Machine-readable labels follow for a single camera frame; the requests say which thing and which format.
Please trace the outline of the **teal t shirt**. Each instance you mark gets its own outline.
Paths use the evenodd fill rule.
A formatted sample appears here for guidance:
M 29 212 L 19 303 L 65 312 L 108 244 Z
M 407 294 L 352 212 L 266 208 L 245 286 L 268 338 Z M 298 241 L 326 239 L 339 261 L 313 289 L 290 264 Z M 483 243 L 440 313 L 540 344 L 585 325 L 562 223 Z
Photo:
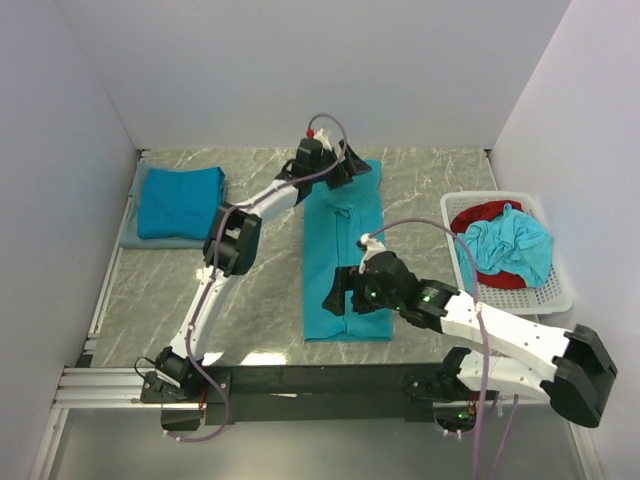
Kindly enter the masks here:
M 381 162 L 366 163 L 370 172 L 335 190 L 318 183 L 304 201 L 303 336 L 307 342 L 392 339 L 392 316 L 388 310 L 358 315 L 346 300 L 345 313 L 335 316 L 322 307 L 333 285 L 335 269 L 357 266 L 362 258 L 357 241 L 383 224 Z

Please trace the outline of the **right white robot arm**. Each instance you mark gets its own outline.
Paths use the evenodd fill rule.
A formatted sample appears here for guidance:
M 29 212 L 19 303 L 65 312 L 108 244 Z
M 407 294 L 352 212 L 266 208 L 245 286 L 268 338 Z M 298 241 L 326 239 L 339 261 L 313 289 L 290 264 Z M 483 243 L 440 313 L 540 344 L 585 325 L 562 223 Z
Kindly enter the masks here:
M 367 255 L 358 266 L 338 267 L 322 306 L 334 315 L 396 311 L 412 326 L 466 339 L 477 352 L 445 357 L 439 374 L 444 395 L 493 390 L 546 401 L 566 420 L 599 426 L 618 369 L 597 332 L 531 322 L 484 303 L 454 286 L 418 279 L 391 251 Z M 483 351 L 496 354 L 485 358 Z

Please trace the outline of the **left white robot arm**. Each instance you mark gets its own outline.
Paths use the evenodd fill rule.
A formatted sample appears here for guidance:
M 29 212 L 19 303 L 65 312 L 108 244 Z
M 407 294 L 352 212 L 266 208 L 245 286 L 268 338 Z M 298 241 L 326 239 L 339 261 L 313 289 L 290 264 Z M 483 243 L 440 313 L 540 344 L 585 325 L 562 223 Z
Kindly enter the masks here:
M 302 139 L 295 156 L 264 190 L 243 203 L 225 202 L 218 208 L 203 247 L 204 278 L 177 333 L 155 360 L 164 389 L 176 401 L 193 399 L 209 383 L 201 343 L 209 338 L 227 295 L 252 268 L 262 226 L 303 203 L 317 184 L 342 191 L 372 175 L 372 166 L 345 140 L 339 146 L 336 151 L 319 138 Z

